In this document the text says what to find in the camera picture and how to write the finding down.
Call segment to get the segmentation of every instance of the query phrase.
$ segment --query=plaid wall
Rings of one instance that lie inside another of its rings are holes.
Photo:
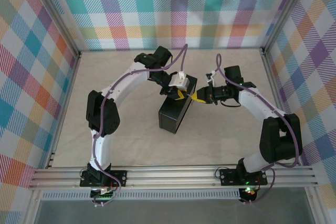
[[[286,0],[54,0],[78,47],[259,48]]]
[[[0,223],[18,223],[75,57],[41,0],[0,0]]]
[[[336,0],[299,0],[270,53],[286,110],[300,117],[303,159],[336,223]]]

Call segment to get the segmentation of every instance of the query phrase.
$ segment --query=vent grille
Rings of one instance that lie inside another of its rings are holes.
[[[239,199],[239,189],[189,189],[189,190],[124,190],[115,199],[129,200],[194,200]],[[90,191],[45,191],[42,200],[87,200]]]

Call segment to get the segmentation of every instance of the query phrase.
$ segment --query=black box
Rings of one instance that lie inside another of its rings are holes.
[[[192,95],[196,89],[197,78],[188,75],[187,78],[189,79],[187,93]],[[183,100],[166,98],[159,110],[159,127],[175,134],[190,103],[190,96]]]

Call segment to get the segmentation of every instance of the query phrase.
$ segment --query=beige floor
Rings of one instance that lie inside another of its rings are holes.
[[[198,78],[196,89],[206,85],[204,74],[215,69],[215,56],[223,67],[240,65],[245,81],[252,81],[274,102],[258,50],[189,50],[185,72]],[[85,120],[87,95],[110,85],[130,66],[140,51],[86,52],[82,55],[53,166],[86,166],[91,135]],[[178,70],[180,61],[168,72]],[[216,76],[217,85],[224,79]],[[113,134],[112,165],[235,164],[258,150],[262,122],[244,108],[193,103],[174,135],[159,128],[157,112],[165,97],[160,87],[145,82],[119,109],[121,124]]]

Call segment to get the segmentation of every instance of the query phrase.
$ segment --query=colorful plaid fabric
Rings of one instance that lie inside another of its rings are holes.
[[[0,223],[18,223],[75,57],[41,0],[0,0]]]
[[[56,2],[78,46],[102,50],[260,47],[286,0]]]
[[[286,110],[300,117],[303,159],[317,171],[336,223],[336,0],[299,0],[270,60]]]

